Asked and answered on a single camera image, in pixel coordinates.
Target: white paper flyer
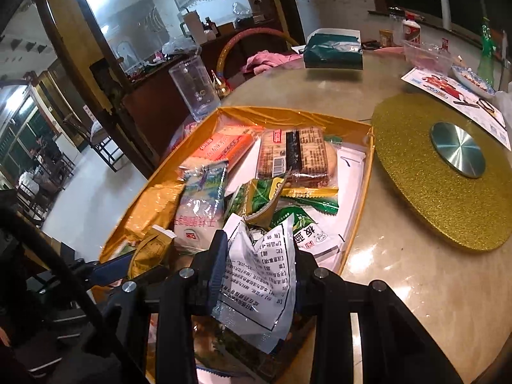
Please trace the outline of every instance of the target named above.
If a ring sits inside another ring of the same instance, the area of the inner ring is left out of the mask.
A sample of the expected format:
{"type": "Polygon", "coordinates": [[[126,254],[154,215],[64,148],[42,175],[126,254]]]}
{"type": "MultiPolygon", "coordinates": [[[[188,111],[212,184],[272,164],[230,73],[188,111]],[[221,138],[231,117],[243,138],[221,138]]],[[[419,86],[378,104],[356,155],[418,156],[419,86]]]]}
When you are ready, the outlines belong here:
{"type": "Polygon", "coordinates": [[[505,120],[490,102],[478,97],[455,79],[429,70],[414,68],[402,76],[402,79],[469,117],[510,150],[505,120]]]}

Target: green snack packet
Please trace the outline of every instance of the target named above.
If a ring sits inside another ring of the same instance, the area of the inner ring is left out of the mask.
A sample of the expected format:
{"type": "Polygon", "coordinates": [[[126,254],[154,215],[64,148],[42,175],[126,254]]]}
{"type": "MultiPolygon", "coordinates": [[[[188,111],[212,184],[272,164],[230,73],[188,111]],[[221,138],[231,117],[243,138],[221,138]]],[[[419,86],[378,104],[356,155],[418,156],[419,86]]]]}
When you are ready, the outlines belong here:
{"type": "Polygon", "coordinates": [[[225,219],[235,213],[247,224],[268,228],[284,188],[282,181],[281,178],[252,179],[244,183],[233,194],[225,219]]]}
{"type": "Polygon", "coordinates": [[[340,136],[335,136],[333,134],[325,134],[324,141],[332,143],[336,146],[341,146],[343,144],[343,139],[340,136]]]}
{"type": "Polygon", "coordinates": [[[299,250],[313,254],[315,260],[320,262],[337,254],[343,239],[340,235],[325,233],[316,222],[298,206],[287,206],[274,213],[270,228],[282,223],[288,216],[293,215],[293,239],[299,250]]]}
{"type": "Polygon", "coordinates": [[[291,197],[289,199],[301,205],[312,206],[327,215],[336,215],[339,209],[337,197],[291,197]]]}

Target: clear measuring cup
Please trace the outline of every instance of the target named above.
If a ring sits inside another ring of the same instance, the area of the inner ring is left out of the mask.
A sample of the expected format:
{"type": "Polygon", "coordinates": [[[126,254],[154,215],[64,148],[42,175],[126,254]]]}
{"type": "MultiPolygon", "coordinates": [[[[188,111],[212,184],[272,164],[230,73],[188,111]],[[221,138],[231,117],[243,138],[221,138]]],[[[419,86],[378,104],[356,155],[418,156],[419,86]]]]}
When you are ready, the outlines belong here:
{"type": "Polygon", "coordinates": [[[194,120],[203,120],[221,104],[199,55],[174,65],[169,74],[194,120]]]}

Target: blue and white plate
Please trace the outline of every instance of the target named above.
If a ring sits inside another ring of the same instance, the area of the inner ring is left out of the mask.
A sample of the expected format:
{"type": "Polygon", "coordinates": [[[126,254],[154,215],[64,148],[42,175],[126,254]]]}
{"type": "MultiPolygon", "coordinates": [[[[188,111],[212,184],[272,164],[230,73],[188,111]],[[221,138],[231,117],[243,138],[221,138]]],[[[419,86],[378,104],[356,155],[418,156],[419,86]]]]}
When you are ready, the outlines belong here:
{"type": "Polygon", "coordinates": [[[492,99],[492,97],[495,96],[496,91],[494,91],[494,88],[492,88],[492,86],[480,78],[471,69],[461,68],[460,66],[453,65],[452,71],[457,80],[462,85],[464,85],[466,88],[469,88],[478,96],[487,100],[492,99]]]}

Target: barcode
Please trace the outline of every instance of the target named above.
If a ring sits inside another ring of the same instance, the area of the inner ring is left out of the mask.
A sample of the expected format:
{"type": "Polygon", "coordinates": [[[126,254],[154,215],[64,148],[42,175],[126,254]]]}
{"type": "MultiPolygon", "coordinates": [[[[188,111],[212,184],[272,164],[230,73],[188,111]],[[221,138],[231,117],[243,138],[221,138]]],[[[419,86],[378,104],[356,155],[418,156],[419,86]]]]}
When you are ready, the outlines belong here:
{"type": "Polygon", "coordinates": [[[275,178],[285,172],[286,157],[276,157],[272,165],[272,177],[275,178]]]}

